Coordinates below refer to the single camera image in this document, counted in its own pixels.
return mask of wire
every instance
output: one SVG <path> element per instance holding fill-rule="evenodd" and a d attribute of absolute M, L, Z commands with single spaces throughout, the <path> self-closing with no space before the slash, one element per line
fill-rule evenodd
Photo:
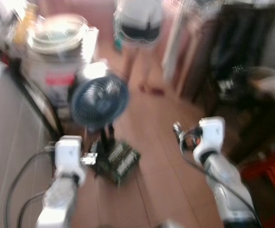
<path fill-rule="evenodd" d="M 20 209 L 20 213 L 17 219 L 17 228 L 22 228 L 22 221 L 23 221 L 23 216 L 24 216 L 24 212 L 26 211 L 27 207 L 31 204 L 34 203 L 37 200 L 42 199 L 43 195 L 46 193 L 46 191 L 42 191 L 39 192 L 37 194 L 35 194 L 34 196 L 32 196 L 30 199 L 28 199 L 22 206 L 22 208 Z"/>
<path fill-rule="evenodd" d="M 33 156 L 31 156 L 23 165 L 23 167 L 21 168 L 21 170 L 19 171 L 19 173 L 17 174 L 17 176 L 15 177 L 15 179 L 13 180 L 12 184 L 10 185 L 10 188 L 7 192 L 7 198 L 6 198 L 6 203 L 4 206 L 4 216 L 3 216 L 3 223 L 4 223 L 4 228 L 9 228 L 9 213 L 10 213 L 10 201 L 11 201 L 11 197 L 13 195 L 13 192 L 15 190 L 15 187 L 18 183 L 18 181 L 20 180 L 23 172 L 26 170 L 26 168 L 31 164 L 32 161 L 34 161 L 38 156 L 42 156 L 42 155 L 49 155 L 50 156 L 51 152 L 47 152 L 47 151 L 43 151 L 43 152 L 39 152 L 34 154 Z"/>
<path fill-rule="evenodd" d="M 198 165 L 194 164 L 192 161 L 190 161 L 186 156 L 184 156 L 183 153 L 183 143 L 184 140 L 186 138 L 187 135 L 192 135 L 192 133 L 190 131 L 185 131 L 180 135 L 180 142 L 179 142 L 179 146 L 180 146 L 180 152 L 182 157 L 184 158 L 184 160 L 193 168 L 195 168 L 196 170 L 198 170 L 199 172 L 203 173 L 204 175 L 208 176 L 210 179 L 212 179 L 213 181 L 217 182 L 218 184 L 221 184 L 223 187 L 225 187 L 227 190 L 229 190 L 234 196 L 236 196 L 239 200 L 241 200 L 246 206 L 247 208 L 253 213 L 257 223 L 259 223 L 260 228 L 262 227 L 262 224 L 260 222 L 260 219 L 256 213 L 256 211 L 253 209 L 253 207 L 244 199 L 242 198 L 236 191 L 234 191 L 232 188 L 230 188 L 229 186 L 225 185 L 221 180 L 219 180 L 217 177 L 215 177 L 214 175 L 210 174 L 208 171 L 200 168 Z"/>

